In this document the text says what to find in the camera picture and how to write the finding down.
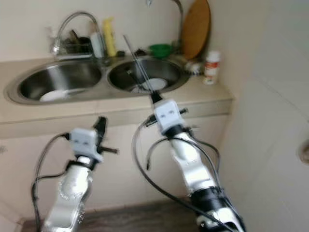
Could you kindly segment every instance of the yellow bottle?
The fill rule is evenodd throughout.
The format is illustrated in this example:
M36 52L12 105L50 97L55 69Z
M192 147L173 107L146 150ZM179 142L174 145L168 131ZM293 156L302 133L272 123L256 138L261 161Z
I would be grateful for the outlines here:
M116 56L114 37L112 35L112 21L113 17L110 17L103 21L103 33L107 47L107 53L110 57Z

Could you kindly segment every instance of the green bowl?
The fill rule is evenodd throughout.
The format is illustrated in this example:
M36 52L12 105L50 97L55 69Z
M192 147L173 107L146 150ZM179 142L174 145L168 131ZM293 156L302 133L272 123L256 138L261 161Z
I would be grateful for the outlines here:
M172 52L172 46L169 44L154 44L149 47L151 55L155 58L166 58Z

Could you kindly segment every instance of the metal rod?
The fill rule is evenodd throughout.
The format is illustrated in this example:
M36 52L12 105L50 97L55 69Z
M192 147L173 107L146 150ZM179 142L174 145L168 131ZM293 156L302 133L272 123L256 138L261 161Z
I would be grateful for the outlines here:
M145 70L145 67L144 67L143 64L139 61L138 56L136 56L136 55L134 54L133 49L132 49L132 46L131 46L131 43L130 43L128 37L127 37L126 35L123 35L123 36L124 36L124 39L125 39L125 42L126 42L128 48L129 48L129 50L130 50L130 52L131 52L131 55L132 55L132 57L134 58L134 61L135 61L135 63L137 64L137 67L139 68L139 70L140 70L140 72L141 72L141 74L142 74L142 76L143 76L143 78L144 78L144 80L145 80L145 83L146 83L148 89L150 90L151 93L153 93L153 92L154 92L154 89L153 89L153 87L152 87L151 84L150 84L149 76L148 76L148 74L147 74L147 72L146 72L146 70Z

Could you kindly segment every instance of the white bottle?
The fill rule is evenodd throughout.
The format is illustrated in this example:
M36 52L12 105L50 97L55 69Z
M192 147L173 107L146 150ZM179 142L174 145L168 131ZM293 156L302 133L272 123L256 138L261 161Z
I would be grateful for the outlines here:
M206 85L214 85L218 82L220 68L220 52L210 51L206 57L203 82Z

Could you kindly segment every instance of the dish soap bottle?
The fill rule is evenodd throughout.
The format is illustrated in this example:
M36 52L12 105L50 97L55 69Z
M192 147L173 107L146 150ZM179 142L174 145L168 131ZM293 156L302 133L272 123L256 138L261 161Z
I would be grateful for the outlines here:
M114 43L114 37L112 33L112 21L113 17L105 19L103 21L103 32L105 37L105 43L107 47L107 53L110 57L116 56L116 48Z
M220 67L220 52L210 51L206 57L203 82L206 85L214 85L218 82Z

